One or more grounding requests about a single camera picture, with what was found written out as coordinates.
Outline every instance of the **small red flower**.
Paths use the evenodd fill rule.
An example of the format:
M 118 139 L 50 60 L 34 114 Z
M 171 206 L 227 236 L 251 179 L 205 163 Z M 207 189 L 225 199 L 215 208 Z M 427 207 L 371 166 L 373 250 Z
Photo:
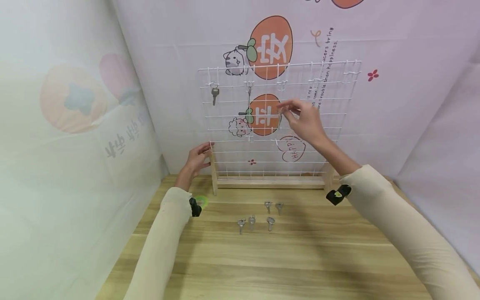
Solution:
M 379 75 L 377 74 L 378 70 L 375 69 L 373 70 L 372 73 L 368 73 L 367 75 L 369 76 L 368 81 L 372 81 L 374 78 L 377 78 Z

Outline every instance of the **wire grid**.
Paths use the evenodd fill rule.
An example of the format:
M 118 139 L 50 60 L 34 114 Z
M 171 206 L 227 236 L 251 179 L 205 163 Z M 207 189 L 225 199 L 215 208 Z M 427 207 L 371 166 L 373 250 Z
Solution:
M 276 106 L 291 98 L 311 103 L 337 142 L 360 69 L 359 60 L 199 69 L 218 180 L 321 180 L 327 161 L 298 138 Z M 213 105 L 215 87 L 220 93 Z

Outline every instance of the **green object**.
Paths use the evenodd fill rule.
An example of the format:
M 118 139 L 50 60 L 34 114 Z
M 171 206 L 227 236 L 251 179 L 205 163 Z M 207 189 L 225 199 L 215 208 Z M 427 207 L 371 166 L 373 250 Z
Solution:
M 257 61 L 257 50 L 253 46 L 247 48 L 247 58 L 251 62 Z
M 247 46 L 253 47 L 253 46 L 255 46 L 255 43 L 256 43 L 255 39 L 254 39 L 254 38 L 251 38 L 251 39 L 248 41 Z
M 247 120 L 249 124 L 252 124 L 255 120 L 255 118 L 252 116 L 252 112 L 253 109 L 248 108 L 245 112 L 239 112 L 239 116 L 245 116 L 245 120 Z
M 202 209 L 205 209 L 208 205 L 208 198 L 205 196 L 195 196 L 195 200 L 197 201 L 197 205 L 199 205 Z

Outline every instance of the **wall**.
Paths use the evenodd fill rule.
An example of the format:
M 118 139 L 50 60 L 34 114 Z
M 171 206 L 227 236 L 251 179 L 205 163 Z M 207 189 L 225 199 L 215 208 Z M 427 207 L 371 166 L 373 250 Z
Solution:
M 480 274 L 480 48 L 408 157 L 400 188 Z
M 118 19 L 3 1 L 0 25 L 0 298 L 93 299 L 160 183 Z
M 162 140 L 161 150 L 172 173 L 180 170 L 188 150 L 198 143 L 246 140 L 245 136 L 232 136 L 228 132 L 232 118 L 222 119 L 223 134 L 209 131 L 212 128 L 205 118 L 205 105 L 210 102 L 203 103 L 205 98 L 199 87 L 205 84 L 198 80 L 197 70 L 225 67 L 228 53 L 238 46 L 246 47 L 251 37 L 257 37 L 252 49 L 256 50 L 257 61 L 248 58 L 245 50 L 239 48 L 235 52 L 238 57 L 241 55 L 241 67 L 361 60 L 362 73 L 348 105 L 339 144 L 359 162 L 369 163 L 385 175 L 396 176 L 474 50 L 473 36 L 480 27 L 476 14 L 480 2 L 473 0 L 463 5 L 436 0 L 419 0 L 415 5 L 396 0 L 248 0 L 241 4 L 224 0 L 117 0 L 116 3 L 157 137 Z M 285 19 L 287 25 L 267 21 L 273 16 Z M 284 37 L 287 45 L 293 40 L 285 56 L 278 46 L 273 49 L 278 51 L 278 57 L 265 51 L 270 51 L 269 47 L 261 47 L 259 36 L 268 37 L 265 45 L 272 46 L 269 42 L 272 34 L 279 45 Z M 220 85 L 244 81 L 241 75 L 222 72 L 227 79 Z M 287 74 L 265 82 L 250 68 L 248 80 L 256 85 L 252 99 L 267 91 L 280 100 L 300 96 L 290 87 L 285 94 L 276 90 L 275 83 L 287 80 Z M 296 76 L 305 76 L 304 82 L 310 78 L 308 72 Z M 272 84 L 273 88 L 260 84 Z M 247 101 L 245 89 L 241 85 L 236 89 L 221 88 L 215 109 L 224 109 L 225 115 L 227 110 L 245 112 L 246 104 L 234 108 L 228 103 L 222 105 L 222 101 Z M 305 84 L 303 93 L 308 89 Z M 321 97 L 312 96 L 310 100 L 316 98 L 325 105 L 328 101 Z M 275 143 L 270 146 L 269 151 L 278 150 Z M 275 155 L 266 159 L 280 161 L 282 153 Z M 250 159 L 241 158 L 240 164 L 229 170 L 250 168 Z M 308 160 L 303 156 L 299 162 Z

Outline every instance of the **silver key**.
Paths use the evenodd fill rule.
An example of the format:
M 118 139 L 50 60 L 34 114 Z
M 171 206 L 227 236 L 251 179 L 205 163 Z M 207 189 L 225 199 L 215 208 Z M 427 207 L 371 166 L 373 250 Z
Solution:
M 275 207 L 278 209 L 278 215 L 281 215 L 283 203 L 277 203 L 275 204 Z
M 266 206 L 267 210 L 268 210 L 268 214 L 270 214 L 270 207 L 272 206 L 272 203 L 270 201 L 266 201 L 264 203 L 264 205 Z
M 251 215 L 249 218 L 248 218 L 248 222 L 250 223 L 250 231 L 253 231 L 253 225 L 255 224 L 255 215 Z
M 268 222 L 268 231 L 272 231 L 273 224 L 275 224 L 275 219 L 269 216 L 267 218 L 267 222 Z
M 243 231 L 243 225 L 245 225 L 245 219 L 238 220 L 237 224 L 240 226 L 240 234 Z
M 213 96 L 213 106 L 215 106 L 216 97 L 220 94 L 220 89 L 217 87 L 212 88 L 212 96 Z

